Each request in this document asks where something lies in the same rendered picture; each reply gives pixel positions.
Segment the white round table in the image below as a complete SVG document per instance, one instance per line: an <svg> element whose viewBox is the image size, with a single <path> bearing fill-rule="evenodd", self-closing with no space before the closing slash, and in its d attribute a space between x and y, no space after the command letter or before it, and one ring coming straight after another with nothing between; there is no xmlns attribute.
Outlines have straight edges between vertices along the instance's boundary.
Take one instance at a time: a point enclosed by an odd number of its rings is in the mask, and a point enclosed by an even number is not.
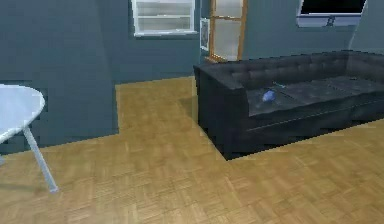
<svg viewBox="0 0 384 224"><path fill-rule="evenodd" d="M29 125L45 106L43 94L31 87L0 84L0 144L22 132L51 193L59 190Z"/></svg>

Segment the black tufted sofa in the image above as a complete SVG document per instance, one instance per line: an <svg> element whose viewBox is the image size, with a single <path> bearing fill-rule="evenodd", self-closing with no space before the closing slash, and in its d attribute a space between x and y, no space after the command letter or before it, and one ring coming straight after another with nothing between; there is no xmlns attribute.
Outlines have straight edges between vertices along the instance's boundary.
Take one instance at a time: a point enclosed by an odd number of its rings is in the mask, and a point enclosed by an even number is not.
<svg viewBox="0 0 384 224"><path fill-rule="evenodd" d="M196 65L198 124L227 160L384 118L384 55L342 50ZM263 102L265 92L276 93Z"/></svg>

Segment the wooden framed glass door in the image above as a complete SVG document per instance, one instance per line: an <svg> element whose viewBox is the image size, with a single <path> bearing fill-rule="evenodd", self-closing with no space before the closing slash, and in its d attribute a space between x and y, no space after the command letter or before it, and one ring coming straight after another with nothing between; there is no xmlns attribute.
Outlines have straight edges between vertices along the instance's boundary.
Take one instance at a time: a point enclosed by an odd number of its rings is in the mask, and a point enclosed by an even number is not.
<svg viewBox="0 0 384 224"><path fill-rule="evenodd" d="M210 0L210 62L237 61L242 58L248 0Z"/></svg>

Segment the white framed window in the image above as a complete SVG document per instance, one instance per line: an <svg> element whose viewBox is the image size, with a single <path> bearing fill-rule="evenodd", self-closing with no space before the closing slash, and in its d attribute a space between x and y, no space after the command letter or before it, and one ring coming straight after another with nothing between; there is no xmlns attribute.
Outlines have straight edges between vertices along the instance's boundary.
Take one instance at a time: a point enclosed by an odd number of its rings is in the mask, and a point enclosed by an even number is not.
<svg viewBox="0 0 384 224"><path fill-rule="evenodd" d="M195 0L131 0L134 35L195 34Z"/></svg>

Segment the dark window with white sill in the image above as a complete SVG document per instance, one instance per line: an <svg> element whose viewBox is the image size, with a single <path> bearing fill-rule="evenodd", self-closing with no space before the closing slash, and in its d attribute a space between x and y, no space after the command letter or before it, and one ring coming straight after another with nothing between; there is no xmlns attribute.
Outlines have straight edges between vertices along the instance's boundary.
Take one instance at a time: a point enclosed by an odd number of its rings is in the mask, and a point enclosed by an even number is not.
<svg viewBox="0 0 384 224"><path fill-rule="evenodd" d="M296 14L299 27L355 26L366 0L300 0Z"/></svg>

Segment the small framed wall picture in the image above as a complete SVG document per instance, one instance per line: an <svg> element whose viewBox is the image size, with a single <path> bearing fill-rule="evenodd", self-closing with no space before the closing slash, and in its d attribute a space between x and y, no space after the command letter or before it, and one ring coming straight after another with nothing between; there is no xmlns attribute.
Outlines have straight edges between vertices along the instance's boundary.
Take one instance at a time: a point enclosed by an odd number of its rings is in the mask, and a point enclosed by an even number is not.
<svg viewBox="0 0 384 224"><path fill-rule="evenodd" d="M202 50L209 50L209 32L210 20L207 18L200 19L200 48Z"/></svg>

